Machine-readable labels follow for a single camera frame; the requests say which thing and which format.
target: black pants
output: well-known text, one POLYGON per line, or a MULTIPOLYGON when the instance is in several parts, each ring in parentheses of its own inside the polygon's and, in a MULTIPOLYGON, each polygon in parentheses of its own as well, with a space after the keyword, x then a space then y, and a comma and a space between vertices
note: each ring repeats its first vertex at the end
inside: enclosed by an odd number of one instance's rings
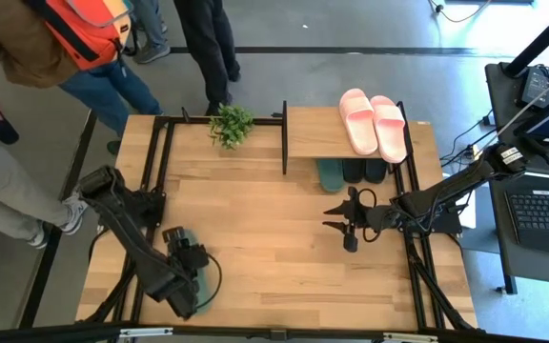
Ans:
POLYGON ((211 103, 230 103, 228 75, 239 73, 233 31, 222 0, 173 0, 188 51, 205 78, 211 103))

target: jeans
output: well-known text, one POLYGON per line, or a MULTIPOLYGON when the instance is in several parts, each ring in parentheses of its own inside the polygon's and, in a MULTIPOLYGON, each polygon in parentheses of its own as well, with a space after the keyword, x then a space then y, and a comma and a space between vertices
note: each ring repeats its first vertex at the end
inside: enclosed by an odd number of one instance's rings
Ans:
POLYGON ((160 6, 158 0, 132 0, 136 20, 143 24, 148 44, 153 48, 159 48, 166 44, 162 33, 162 19, 160 18, 160 6))
POLYGON ((99 121, 120 137, 129 118, 120 95, 141 114, 162 113, 148 86, 120 61, 79 71, 59 87, 93 109, 99 121))
POLYGON ((228 76, 240 71, 222 0, 173 0, 190 55, 205 79, 209 102, 228 105, 228 76))
POLYGON ((0 146, 0 232, 31 239, 39 231, 37 219, 62 226, 70 220, 70 213, 53 195, 39 188, 0 146))

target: wooden table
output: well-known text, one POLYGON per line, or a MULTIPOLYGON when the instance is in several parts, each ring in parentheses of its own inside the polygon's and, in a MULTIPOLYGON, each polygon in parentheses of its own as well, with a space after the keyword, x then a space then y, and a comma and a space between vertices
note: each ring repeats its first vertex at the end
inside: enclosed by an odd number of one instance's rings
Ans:
MULTIPOLYGON (((293 108, 290 108, 290 125, 293 108)), ((116 167, 127 186, 138 189, 153 117, 131 116, 116 167)), ((441 180, 436 142, 429 123, 409 123, 420 187, 441 180)), ((157 166, 160 147, 156 151, 157 166)), ((184 226, 223 268, 223 284, 211 308, 183 322, 166 302, 146 297, 141 323, 214 327, 339 330, 417 329, 402 235, 383 232, 375 243, 359 238, 356 253, 342 248, 342 234, 321 224, 322 214, 347 197, 325 193, 314 159, 294 158, 290 135, 287 175, 281 173, 280 127, 256 126, 237 151, 213 147, 204 125, 175 125, 167 169, 168 194, 161 228, 184 226)), ((154 167, 155 180, 157 167, 154 167)), ((410 185, 406 176, 406 185, 410 185)), ((380 185, 361 183, 388 203, 396 195, 388 175, 380 185)), ((154 246, 165 251, 156 233, 154 246)), ((466 321, 476 325, 459 247, 447 235, 431 236, 437 281, 466 321)), ((77 318, 94 312, 117 282, 125 252, 113 234, 95 245, 77 318)), ((207 267, 211 290, 216 268, 207 267)), ((130 287, 124 318, 131 311, 130 287)), ((428 324, 429 293, 423 285, 428 324)))

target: person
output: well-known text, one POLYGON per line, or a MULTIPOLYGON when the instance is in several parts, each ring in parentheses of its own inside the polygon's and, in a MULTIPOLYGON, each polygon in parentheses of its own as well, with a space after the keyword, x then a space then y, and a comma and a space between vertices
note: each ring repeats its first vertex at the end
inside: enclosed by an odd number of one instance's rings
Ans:
POLYGON ((222 0, 173 0, 188 51, 205 79, 209 107, 206 115, 218 115, 219 104, 230 105, 228 81, 240 80, 234 54, 233 31, 222 0))
MULTIPOLYGON (((120 96, 141 114, 163 112, 148 86, 119 59, 80 71, 44 20, 23 0, 0 0, 0 63, 12 83, 42 89, 58 86, 93 109, 118 137, 129 117, 120 96)), ((119 140, 108 143, 113 154, 119 147, 119 140)))
POLYGON ((0 232, 42 249, 49 231, 44 223, 74 234, 88 205, 77 194, 63 202, 44 193, 20 164, 0 146, 0 232))
POLYGON ((145 47, 134 56, 134 62, 148 64, 168 55, 171 48, 164 37, 168 28, 160 16, 158 0, 133 0, 132 6, 137 27, 143 30, 148 38, 145 47))

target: gray pants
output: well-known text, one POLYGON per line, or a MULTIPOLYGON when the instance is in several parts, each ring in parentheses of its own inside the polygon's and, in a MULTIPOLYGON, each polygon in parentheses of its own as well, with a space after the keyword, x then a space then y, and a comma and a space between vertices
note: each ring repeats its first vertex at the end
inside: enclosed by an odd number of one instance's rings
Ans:
POLYGON ((13 238, 32 239, 39 230, 36 218, 62 226, 69 217, 68 208, 45 194, 0 147, 0 232, 13 238))
POLYGON ((166 44, 162 33, 162 17, 158 0, 132 0, 134 15, 143 24, 148 44, 153 48, 159 48, 166 44))

